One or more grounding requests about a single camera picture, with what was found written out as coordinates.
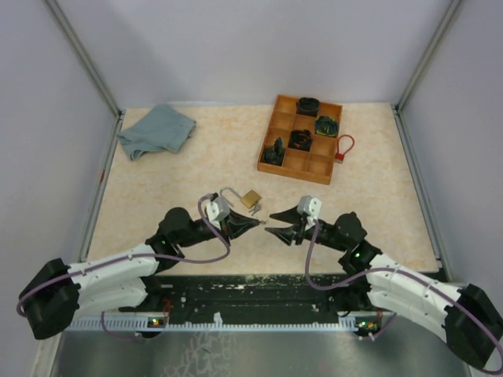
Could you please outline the brass padlock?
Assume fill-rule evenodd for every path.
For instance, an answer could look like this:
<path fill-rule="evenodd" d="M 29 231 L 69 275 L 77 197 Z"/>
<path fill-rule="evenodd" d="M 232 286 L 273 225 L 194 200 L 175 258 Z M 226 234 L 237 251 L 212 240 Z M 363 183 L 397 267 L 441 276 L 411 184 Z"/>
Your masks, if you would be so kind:
<path fill-rule="evenodd" d="M 250 190 L 244 196 L 241 196 L 234 188 L 230 186 L 221 188 L 219 195 L 228 203 L 230 207 L 233 207 L 233 204 L 224 196 L 224 191 L 226 190 L 235 195 L 249 210 L 260 210 L 261 204 L 259 202 L 262 197 L 254 190 Z"/>

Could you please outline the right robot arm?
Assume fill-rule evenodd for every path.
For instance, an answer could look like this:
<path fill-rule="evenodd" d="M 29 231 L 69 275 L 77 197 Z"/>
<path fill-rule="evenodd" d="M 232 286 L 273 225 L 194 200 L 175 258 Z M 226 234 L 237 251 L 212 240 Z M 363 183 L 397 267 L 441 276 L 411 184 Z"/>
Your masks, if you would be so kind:
<path fill-rule="evenodd" d="M 318 198 L 304 196 L 297 206 L 270 215 L 287 227 L 267 229 L 287 245 L 309 240 L 304 274 L 311 287 L 322 289 L 310 276 L 314 245 L 340 251 L 346 283 L 366 282 L 351 291 L 357 309 L 375 306 L 405 317 L 436 335 L 472 368 L 501 375 L 500 368 L 489 370 L 486 365 L 494 353 L 502 352 L 502 316 L 482 288 L 443 283 L 406 268 L 367 241 L 356 213 L 341 214 L 329 224 L 320 219 L 320 211 Z"/>

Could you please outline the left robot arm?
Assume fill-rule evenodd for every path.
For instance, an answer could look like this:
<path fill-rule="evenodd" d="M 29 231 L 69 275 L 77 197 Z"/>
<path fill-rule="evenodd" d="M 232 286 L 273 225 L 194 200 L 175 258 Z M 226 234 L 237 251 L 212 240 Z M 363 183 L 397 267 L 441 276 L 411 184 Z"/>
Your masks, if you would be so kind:
<path fill-rule="evenodd" d="M 81 316 L 111 309 L 138 308 L 152 312 L 163 302 L 163 292 L 152 278 L 189 262 L 182 253 L 209 240 L 220 240 L 230 254 L 230 242 L 260 225 L 260 220 L 234 210 L 201 211 L 194 220 L 183 207 L 170 209 L 153 236 L 136 247 L 94 262 L 67 265 L 61 258 L 45 263 L 19 294 L 17 313 L 25 318 L 37 340 L 64 331 Z"/>

